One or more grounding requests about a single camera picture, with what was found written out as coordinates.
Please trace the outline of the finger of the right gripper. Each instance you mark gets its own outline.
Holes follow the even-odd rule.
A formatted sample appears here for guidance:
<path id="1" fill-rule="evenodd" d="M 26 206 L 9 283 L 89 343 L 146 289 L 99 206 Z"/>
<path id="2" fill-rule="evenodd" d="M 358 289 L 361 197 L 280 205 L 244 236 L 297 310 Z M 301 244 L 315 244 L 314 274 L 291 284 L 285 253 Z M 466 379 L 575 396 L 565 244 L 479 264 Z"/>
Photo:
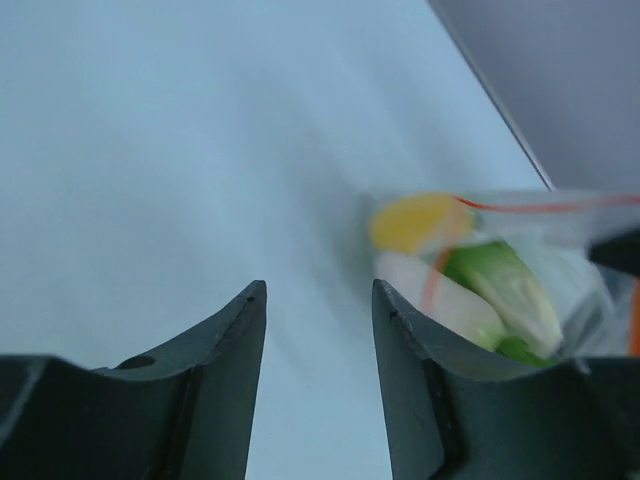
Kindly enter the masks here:
<path id="1" fill-rule="evenodd" d="M 588 250 L 588 258 L 592 263 L 627 275 L 640 274 L 639 255 L 639 228 L 600 239 L 592 243 Z"/>

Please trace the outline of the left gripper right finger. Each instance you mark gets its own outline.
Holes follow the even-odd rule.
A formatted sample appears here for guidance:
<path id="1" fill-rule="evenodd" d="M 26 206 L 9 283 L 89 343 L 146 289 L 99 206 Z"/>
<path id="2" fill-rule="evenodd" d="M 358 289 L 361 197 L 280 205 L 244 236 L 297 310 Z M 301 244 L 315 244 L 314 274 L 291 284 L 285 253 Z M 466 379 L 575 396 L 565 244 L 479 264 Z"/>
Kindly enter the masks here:
<path id="1" fill-rule="evenodd" d="M 637 359 L 531 367 L 442 327 L 381 280 L 372 320 L 395 478 L 638 475 Z"/>

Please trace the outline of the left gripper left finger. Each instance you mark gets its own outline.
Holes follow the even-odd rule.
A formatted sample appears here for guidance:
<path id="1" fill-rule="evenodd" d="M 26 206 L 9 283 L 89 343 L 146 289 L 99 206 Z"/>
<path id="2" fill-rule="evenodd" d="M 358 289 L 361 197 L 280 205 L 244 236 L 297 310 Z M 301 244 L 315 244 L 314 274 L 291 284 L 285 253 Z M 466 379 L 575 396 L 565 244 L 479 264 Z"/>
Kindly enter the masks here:
<path id="1" fill-rule="evenodd" d="M 115 368 L 1 359 L 5 479 L 241 479 L 266 330 L 267 289 Z"/>

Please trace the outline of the clear zip top bag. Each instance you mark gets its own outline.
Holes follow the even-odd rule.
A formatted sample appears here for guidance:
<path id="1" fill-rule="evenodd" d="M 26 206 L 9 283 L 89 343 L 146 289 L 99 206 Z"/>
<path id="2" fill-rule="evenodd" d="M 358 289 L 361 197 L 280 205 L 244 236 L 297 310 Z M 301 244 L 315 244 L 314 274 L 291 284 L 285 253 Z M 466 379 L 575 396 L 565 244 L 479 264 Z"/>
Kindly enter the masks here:
<path id="1" fill-rule="evenodd" d="M 639 352 L 639 197 L 424 192 L 376 201 L 374 273 L 471 343 L 530 365 Z"/>

